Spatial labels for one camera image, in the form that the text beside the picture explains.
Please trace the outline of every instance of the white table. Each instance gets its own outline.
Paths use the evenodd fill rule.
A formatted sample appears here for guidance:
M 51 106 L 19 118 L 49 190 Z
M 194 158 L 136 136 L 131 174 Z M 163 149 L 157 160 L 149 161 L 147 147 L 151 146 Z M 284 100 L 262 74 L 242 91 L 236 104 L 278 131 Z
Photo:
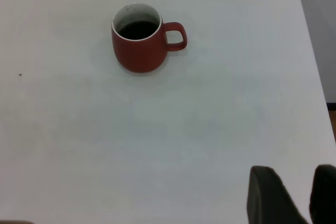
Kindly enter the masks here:
M 149 74 L 113 54 L 111 19 L 132 2 L 188 34 Z M 0 219 L 247 223 L 253 165 L 309 219 L 314 169 L 336 149 L 300 0 L 0 6 Z

